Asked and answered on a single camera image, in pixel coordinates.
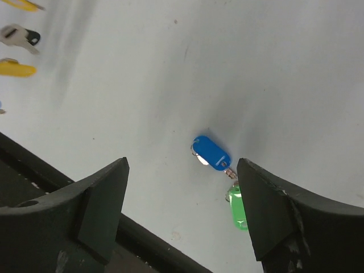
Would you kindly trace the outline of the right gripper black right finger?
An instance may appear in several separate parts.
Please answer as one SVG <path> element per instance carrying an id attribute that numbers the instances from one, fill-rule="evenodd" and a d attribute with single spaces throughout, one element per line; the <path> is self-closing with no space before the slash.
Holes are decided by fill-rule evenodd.
<path id="1" fill-rule="evenodd" d="M 308 191 L 248 159 L 237 165 L 264 272 L 362 272 L 363 209 Z"/>

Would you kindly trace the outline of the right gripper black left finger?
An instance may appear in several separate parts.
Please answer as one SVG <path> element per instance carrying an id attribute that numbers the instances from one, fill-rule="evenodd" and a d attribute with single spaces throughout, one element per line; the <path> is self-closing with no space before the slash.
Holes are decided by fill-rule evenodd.
<path id="1" fill-rule="evenodd" d="M 1 271 L 104 272 L 128 175 L 120 158 L 50 194 L 1 208 Z"/>

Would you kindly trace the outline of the blue tag with silver key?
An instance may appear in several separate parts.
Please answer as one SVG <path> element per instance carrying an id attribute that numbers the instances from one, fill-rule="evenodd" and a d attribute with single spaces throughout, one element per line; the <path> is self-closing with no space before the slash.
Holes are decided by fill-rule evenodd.
<path id="1" fill-rule="evenodd" d="M 4 109 L 2 109 L 2 103 L 0 102 L 0 114 L 5 114 L 6 111 Z"/>

